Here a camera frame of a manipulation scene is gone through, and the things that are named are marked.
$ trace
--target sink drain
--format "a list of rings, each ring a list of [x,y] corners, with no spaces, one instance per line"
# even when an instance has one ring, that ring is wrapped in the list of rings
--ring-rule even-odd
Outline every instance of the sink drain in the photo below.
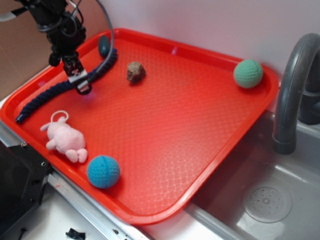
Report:
[[[271,181],[258,182],[246,189],[242,198],[245,211],[262,223],[275,223],[291,211],[288,191]]]

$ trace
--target crocheted ball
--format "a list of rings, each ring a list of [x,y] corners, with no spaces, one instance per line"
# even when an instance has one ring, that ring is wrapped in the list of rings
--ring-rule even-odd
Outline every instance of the crocheted ball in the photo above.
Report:
[[[257,61],[251,59],[241,61],[233,71],[235,82],[245,89],[257,86],[263,76],[264,70],[262,66]]]
[[[97,156],[88,165],[87,175],[90,183],[97,188],[110,188],[120,177],[120,167],[110,156]]]

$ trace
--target gray faucet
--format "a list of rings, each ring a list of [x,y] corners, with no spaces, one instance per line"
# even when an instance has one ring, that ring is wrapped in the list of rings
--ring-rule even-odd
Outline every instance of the gray faucet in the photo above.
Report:
[[[295,151],[298,119],[308,125],[320,123],[320,35],[316,33],[300,38],[286,65],[274,116],[274,151],[283,155]]]

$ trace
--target sink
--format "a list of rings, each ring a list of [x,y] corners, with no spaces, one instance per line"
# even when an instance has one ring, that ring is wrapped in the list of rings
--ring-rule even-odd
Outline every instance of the sink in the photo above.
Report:
[[[319,239],[320,130],[299,122],[295,152],[280,155],[273,120],[271,112],[259,118],[192,198],[199,210],[189,211],[228,239]]]

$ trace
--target dark blue rope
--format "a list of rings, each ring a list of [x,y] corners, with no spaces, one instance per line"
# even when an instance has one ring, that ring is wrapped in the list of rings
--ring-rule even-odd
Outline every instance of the dark blue rope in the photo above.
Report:
[[[116,62],[118,56],[117,56],[117,50],[114,48],[112,49],[112,55],[109,61],[106,63],[106,65],[101,69],[101,72],[97,72],[95,78],[93,78],[90,83],[95,82],[98,80],[102,75],[104,75]],[[95,71],[98,69],[96,67],[91,72],[88,73],[87,77],[91,79]],[[49,100],[53,99],[55,96],[62,94],[66,91],[69,91],[71,89],[74,89],[74,85],[70,83],[68,80],[59,82],[54,86],[51,86],[49,89],[45,90],[44,92],[40,93],[38,96],[36,96],[34,99],[32,99],[29,103],[27,103],[23,109],[21,110],[19,116],[15,119],[15,121],[18,124],[22,124],[26,118],[30,117],[30,115],[37,110],[39,107],[41,107],[43,104],[48,102]]]

